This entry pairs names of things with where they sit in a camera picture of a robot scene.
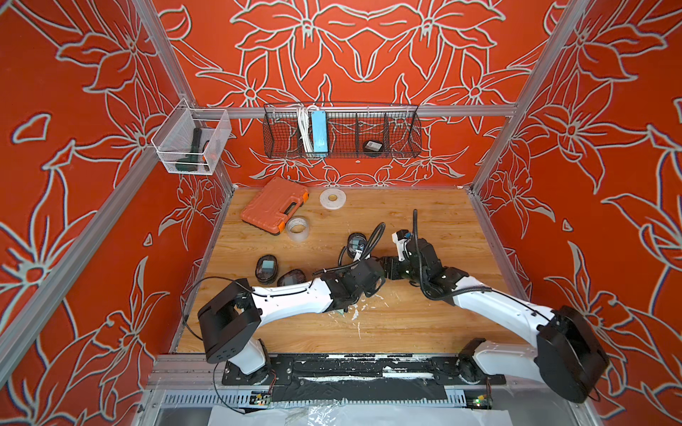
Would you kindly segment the teal charger cube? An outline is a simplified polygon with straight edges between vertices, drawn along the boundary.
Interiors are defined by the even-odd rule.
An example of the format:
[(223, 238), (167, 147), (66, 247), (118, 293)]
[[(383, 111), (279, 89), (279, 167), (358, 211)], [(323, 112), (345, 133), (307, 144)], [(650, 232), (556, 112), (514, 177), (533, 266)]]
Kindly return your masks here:
[(264, 260), (260, 264), (260, 271), (265, 274), (275, 273), (277, 270), (277, 262), (273, 260)]

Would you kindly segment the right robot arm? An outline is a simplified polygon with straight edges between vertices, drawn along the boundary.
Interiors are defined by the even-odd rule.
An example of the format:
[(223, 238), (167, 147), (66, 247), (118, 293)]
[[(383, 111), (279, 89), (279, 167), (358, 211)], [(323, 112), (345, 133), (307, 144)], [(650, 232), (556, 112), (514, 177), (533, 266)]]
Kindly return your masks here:
[(383, 260), (388, 279), (408, 280), (428, 300), (477, 313), (522, 339), (522, 344), (472, 340), (458, 354), (463, 381), (516, 376), (543, 383), (575, 404), (591, 397), (610, 361), (591, 323), (577, 309), (536, 305), (444, 266), (433, 245), (419, 236), (417, 217), (410, 230), (393, 233), (392, 240), (397, 254)]

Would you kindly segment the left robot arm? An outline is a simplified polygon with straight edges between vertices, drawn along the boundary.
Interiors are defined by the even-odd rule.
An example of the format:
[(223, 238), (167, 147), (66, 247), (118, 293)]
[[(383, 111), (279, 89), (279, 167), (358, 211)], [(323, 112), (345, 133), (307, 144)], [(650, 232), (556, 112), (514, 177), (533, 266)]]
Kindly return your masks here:
[(254, 337), (259, 328), (298, 315), (344, 311), (374, 296), (386, 281), (372, 257), (384, 232), (385, 223), (378, 224), (355, 261), (318, 271), (310, 282), (263, 288), (230, 279), (197, 314), (206, 362), (226, 362), (251, 375), (268, 364), (265, 345)]

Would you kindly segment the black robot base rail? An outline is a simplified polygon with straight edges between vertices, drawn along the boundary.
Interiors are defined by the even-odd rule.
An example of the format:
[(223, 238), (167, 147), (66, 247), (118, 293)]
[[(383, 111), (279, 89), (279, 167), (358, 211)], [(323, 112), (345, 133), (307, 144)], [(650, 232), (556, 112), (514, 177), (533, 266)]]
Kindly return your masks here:
[(273, 356), (246, 375), (229, 363), (221, 384), (263, 388), (273, 403), (344, 402), (467, 406), (476, 392), (506, 385), (504, 376), (465, 381), (456, 356), (314, 354)]

